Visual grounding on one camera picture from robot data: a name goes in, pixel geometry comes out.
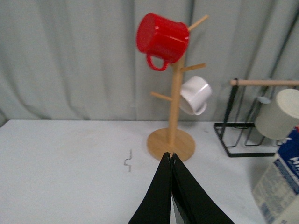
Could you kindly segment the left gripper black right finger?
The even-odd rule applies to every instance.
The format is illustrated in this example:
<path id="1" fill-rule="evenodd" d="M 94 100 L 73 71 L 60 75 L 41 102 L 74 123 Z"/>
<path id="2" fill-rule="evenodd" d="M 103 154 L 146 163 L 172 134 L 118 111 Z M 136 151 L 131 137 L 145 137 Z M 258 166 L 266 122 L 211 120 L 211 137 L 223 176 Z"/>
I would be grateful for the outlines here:
<path id="1" fill-rule="evenodd" d="M 171 158 L 172 196 L 184 224 L 232 224 L 177 154 Z"/>

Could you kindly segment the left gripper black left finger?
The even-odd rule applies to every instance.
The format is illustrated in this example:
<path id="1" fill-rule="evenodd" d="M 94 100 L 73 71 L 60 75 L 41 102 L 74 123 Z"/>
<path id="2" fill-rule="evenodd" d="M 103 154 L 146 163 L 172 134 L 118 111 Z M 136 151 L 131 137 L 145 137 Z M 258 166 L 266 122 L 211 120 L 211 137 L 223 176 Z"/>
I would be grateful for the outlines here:
<path id="1" fill-rule="evenodd" d="M 130 224 L 170 223 L 172 167 L 170 154 L 164 153 L 148 191 L 131 217 Z"/>

